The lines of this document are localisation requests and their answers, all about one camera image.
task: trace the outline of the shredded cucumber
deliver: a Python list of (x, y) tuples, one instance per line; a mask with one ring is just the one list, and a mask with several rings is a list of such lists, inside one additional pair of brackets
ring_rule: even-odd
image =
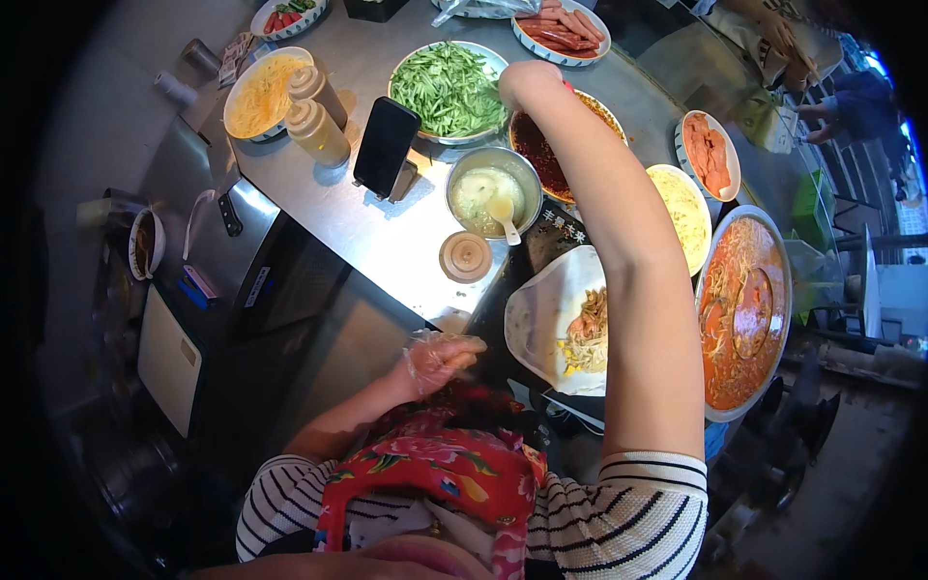
[(497, 82), (483, 72), (484, 57), (454, 43), (422, 50), (400, 65), (390, 98), (422, 118), (422, 131), (442, 137), (476, 135), (506, 120)]

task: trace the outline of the stainless steel counter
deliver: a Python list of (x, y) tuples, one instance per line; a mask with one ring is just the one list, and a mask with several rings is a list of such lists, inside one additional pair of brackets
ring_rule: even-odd
[[(513, 35), (508, 21), (454, 18), (441, 28), (429, 23), (437, 9), (416, 0), (389, 22), (348, 19), (344, 5), (333, 2), (327, 15), (289, 45), (303, 46), (321, 58), (329, 79), (349, 111), (345, 129), (352, 158), (337, 169), (316, 166), (313, 159), (283, 135), (264, 143), (236, 141), (238, 163), (269, 199), (323, 241), (347, 263), (435, 326), (464, 328), (507, 259), (505, 242), (491, 242), (494, 262), (476, 284), (449, 280), (438, 263), (442, 242), (461, 226), (445, 207), (444, 183), (450, 164), (468, 148), (417, 142), (410, 153), (419, 179), (406, 198), (392, 205), (352, 185), (357, 149), (374, 100), (386, 93), (393, 68), (420, 46), (439, 40), (467, 40), (495, 50), (514, 62), (533, 58)], [(647, 167), (676, 163), (673, 129), (683, 111), (666, 93), (616, 52), (583, 69), (564, 68), (577, 89), (599, 99), (619, 119), (630, 147)], [(222, 131), (223, 99), (202, 132)], [(480, 145), (498, 144), (494, 137)], [(717, 217), (720, 204), (710, 209)]]

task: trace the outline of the plastic glove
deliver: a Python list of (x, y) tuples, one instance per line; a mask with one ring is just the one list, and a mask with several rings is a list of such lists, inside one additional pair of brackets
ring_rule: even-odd
[(455, 373), (477, 362), (477, 354), (485, 350), (486, 342), (475, 336), (417, 330), (393, 372), (404, 385), (407, 399), (415, 401), (444, 387)]

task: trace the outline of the smartphone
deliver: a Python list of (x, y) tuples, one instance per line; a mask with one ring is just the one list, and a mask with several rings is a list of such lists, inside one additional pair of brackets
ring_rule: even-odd
[(415, 111), (389, 97), (374, 101), (354, 163), (354, 182), (382, 200), (389, 198), (421, 124)]

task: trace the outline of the striped shirt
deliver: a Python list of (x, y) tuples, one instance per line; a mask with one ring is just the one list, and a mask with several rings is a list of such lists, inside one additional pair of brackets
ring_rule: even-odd
[[(238, 559), (252, 560), (286, 535), (315, 529), (337, 463), (315, 465), (294, 455), (265, 462), (238, 517)], [(528, 558), (556, 562), (568, 578), (685, 578), (705, 531), (705, 463), (635, 451), (611, 455), (602, 465), (595, 485), (548, 473), (528, 521)], [(413, 501), (359, 497), (349, 502), (346, 523), (396, 521)]]

